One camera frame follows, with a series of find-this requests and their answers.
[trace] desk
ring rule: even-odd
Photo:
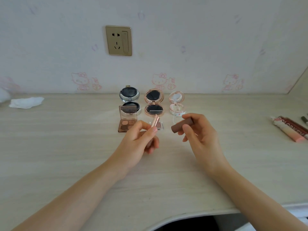
[[[43,103],[28,110],[0,106],[0,230],[103,163],[124,136],[117,132],[117,94],[42,96]],[[144,109],[142,95],[138,102]],[[293,142],[269,121],[279,115],[300,121],[307,105],[286,95],[206,94],[187,94],[183,104],[207,116],[239,173],[277,202],[307,207],[308,141]],[[198,167],[189,144],[172,133],[169,105],[165,98],[160,148],[109,190],[82,230],[152,230],[184,217],[237,212]],[[144,110],[138,119],[151,120]]]

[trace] wall socket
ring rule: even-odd
[[[132,34],[130,27],[106,26],[110,55],[132,55]]]

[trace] electrical outlet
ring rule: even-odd
[[[132,35],[130,27],[106,26],[110,55],[132,55]]]

